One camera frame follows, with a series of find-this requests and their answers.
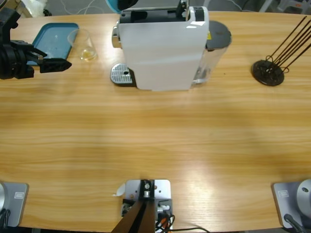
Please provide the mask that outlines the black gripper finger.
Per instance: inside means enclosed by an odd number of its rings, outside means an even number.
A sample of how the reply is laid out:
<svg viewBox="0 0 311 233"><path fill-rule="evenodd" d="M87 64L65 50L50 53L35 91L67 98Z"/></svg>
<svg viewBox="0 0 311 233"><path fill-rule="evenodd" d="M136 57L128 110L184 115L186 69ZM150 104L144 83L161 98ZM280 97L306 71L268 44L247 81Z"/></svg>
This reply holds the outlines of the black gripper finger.
<svg viewBox="0 0 311 233"><path fill-rule="evenodd" d="M134 6L138 0L118 0L117 7L119 10L126 10Z"/></svg>

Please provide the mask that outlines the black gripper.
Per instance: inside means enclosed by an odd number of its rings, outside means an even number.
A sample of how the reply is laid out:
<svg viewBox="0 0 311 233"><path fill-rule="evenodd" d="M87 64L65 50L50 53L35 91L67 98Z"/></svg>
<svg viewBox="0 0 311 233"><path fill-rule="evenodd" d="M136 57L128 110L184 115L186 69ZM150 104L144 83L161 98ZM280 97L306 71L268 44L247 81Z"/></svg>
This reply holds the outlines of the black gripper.
<svg viewBox="0 0 311 233"><path fill-rule="evenodd" d="M71 67L66 59L43 59L47 54L22 40L0 46L0 79L26 79L34 76L28 61L40 63L40 73L63 72Z"/></svg>

